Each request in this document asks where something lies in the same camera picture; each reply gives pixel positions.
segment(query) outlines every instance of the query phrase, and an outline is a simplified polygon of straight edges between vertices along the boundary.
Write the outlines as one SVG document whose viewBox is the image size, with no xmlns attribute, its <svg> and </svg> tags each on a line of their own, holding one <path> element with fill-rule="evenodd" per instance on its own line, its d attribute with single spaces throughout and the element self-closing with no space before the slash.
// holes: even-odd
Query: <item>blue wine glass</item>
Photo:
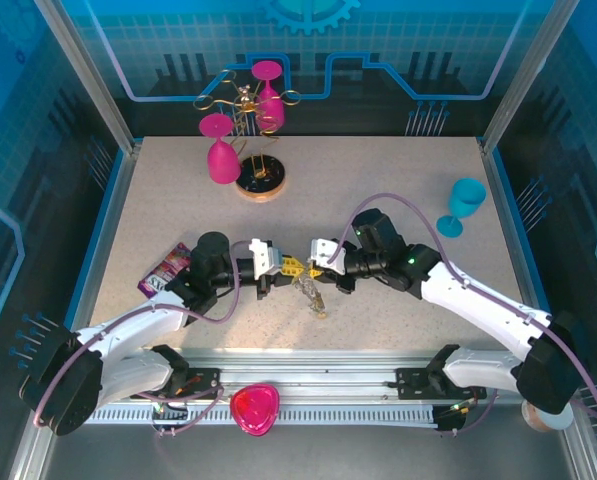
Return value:
<svg viewBox="0 0 597 480">
<path fill-rule="evenodd" d="M 463 226 L 459 218 L 476 213 L 487 197 L 485 186 L 473 178 L 458 180 L 451 189 L 449 212 L 451 215 L 440 217 L 436 228 L 445 237 L 456 238 L 462 234 Z"/>
</svg>

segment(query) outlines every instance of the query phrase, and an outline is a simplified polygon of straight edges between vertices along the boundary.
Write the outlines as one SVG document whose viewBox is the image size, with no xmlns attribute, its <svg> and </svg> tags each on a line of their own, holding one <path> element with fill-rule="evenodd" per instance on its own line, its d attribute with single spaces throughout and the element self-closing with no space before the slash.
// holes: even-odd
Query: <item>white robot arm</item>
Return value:
<svg viewBox="0 0 597 480">
<path fill-rule="evenodd" d="M 577 319 L 566 313 L 554 318 L 516 302 L 455 265 L 448 266 L 435 250 L 407 245 L 389 217 L 378 209 L 360 213 L 352 225 L 361 248 L 344 242 L 334 257 L 336 240 L 315 239 L 311 244 L 310 261 L 323 269 L 340 291 L 352 293 L 357 279 L 378 277 L 395 290 L 451 310 L 507 349 L 478 352 L 446 346 L 430 363 L 428 370 L 435 370 L 430 374 L 442 375 L 457 387 L 519 392 L 548 414 L 562 412 L 582 379 L 539 326 L 551 330 L 586 363 L 584 332 Z"/>
<path fill-rule="evenodd" d="M 259 299 L 272 285 L 291 283 L 291 278 L 278 273 L 280 252 L 270 242 L 253 239 L 249 249 L 254 258 L 232 261 L 227 237 L 218 232 L 207 233 L 191 252 L 193 268 L 179 272 L 165 290 L 149 301 L 77 332 L 62 326 L 47 329 L 25 372 L 20 398 L 33 410 L 39 409 L 44 425 L 64 435 L 107 403 L 141 392 L 177 396 L 181 387 L 189 385 L 189 365 L 166 345 L 143 349 L 144 345 L 196 321 L 187 313 L 204 315 L 216 304 L 218 288 L 234 287 L 235 275 L 240 286 L 255 286 Z M 50 388 L 68 361 L 73 362 L 72 366 Z M 213 379 L 207 380 L 215 387 Z M 202 386 L 201 382 L 192 393 L 209 387 Z M 43 397 L 48 400 L 40 406 Z"/>
</svg>

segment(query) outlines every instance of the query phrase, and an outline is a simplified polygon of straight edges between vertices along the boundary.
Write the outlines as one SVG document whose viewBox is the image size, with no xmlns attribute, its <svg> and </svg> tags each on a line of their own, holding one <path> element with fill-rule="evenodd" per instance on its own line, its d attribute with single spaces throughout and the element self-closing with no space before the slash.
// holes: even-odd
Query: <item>pink wine glass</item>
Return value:
<svg viewBox="0 0 597 480">
<path fill-rule="evenodd" d="M 273 427 L 280 410 L 280 395 L 273 385 L 257 383 L 236 392 L 229 403 L 240 428 L 260 437 Z"/>
<path fill-rule="evenodd" d="M 221 139 L 233 128 L 234 122 L 222 113 L 212 113 L 200 121 L 200 133 L 216 139 L 216 143 L 209 148 L 207 166 L 211 179 L 221 185 L 235 182 L 240 176 L 240 160 L 236 150 Z"/>
<path fill-rule="evenodd" d="M 282 67 L 271 60 L 263 60 L 253 66 L 251 73 L 265 82 L 265 87 L 258 94 L 256 123 L 260 130 L 273 133 L 285 124 L 285 105 L 270 83 L 282 75 Z"/>
</svg>

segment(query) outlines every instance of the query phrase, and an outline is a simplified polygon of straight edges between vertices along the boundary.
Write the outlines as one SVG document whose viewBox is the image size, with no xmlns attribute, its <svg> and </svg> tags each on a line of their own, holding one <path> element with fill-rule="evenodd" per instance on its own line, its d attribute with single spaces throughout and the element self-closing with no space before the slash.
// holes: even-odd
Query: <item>speckled tabletop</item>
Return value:
<svg viewBox="0 0 597 480">
<path fill-rule="evenodd" d="M 255 151 L 250 140 L 246 151 Z M 312 238 L 339 237 L 354 208 L 378 192 L 414 201 L 435 224 L 447 214 L 453 183 L 469 176 L 488 185 L 474 138 L 285 137 L 267 152 L 285 164 L 287 184 L 272 201 L 245 199 L 234 185 L 209 179 L 211 140 L 145 138 L 107 263 L 92 324 L 143 303 L 138 281 L 176 245 L 192 248 L 218 230 L 234 242 L 272 240 L 284 253 L 306 259 Z M 433 245 L 418 218 L 391 200 L 372 206 L 387 213 L 408 243 Z M 493 199 L 464 220 L 458 239 L 444 239 L 450 258 L 476 279 L 512 298 L 518 285 Z M 359 281 L 350 296 L 320 287 L 328 317 L 319 320 L 291 286 L 256 301 L 245 289 L 224 325 L 196 322 L 158 339 L 174 347 L 435 350 L 447 343 L 500 345 L 441 307 L 380 285 Z M 222 316 L 231 296 L 209 315 Z"/>
</svg>

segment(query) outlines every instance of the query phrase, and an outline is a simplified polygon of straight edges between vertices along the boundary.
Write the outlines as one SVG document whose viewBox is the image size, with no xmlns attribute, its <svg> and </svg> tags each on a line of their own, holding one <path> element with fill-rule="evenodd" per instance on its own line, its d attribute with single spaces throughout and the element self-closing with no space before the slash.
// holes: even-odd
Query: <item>blue wall panel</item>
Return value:
<svg viewBox="0 0 597 480">
<path fill-rule="evenodd" d="M 252 58 L 285 59 L 284 87 L 303 94 L 285 134 L 411 134 L 417 102 L 423 111 L 437 102 L 440 114 L 445 101 L 442 114 L 451 116 L 436 132 L 464 135 L 483 133 L 551 3 L 69 0 L 66 7 L 138 136 L 197 134 L 201 115 L 191 105 L 162 104 L 225 95 L 215 88 L 225 68 L 253 81 L 245 66 Z M 329 116 L 341 108 L 353 125 Z"/>
<path fill-rule="evenodd" d="M 581 1 L 499 149 L 552 309 L 584 319 L 597 368 L 597 0 Z"/>
<path fill-rule="evenodd" d="M 29 413 L 23 315 L 64 320 L 116 150 L 33 2 L 0 2 L 0 478 Z"/>
</svg>

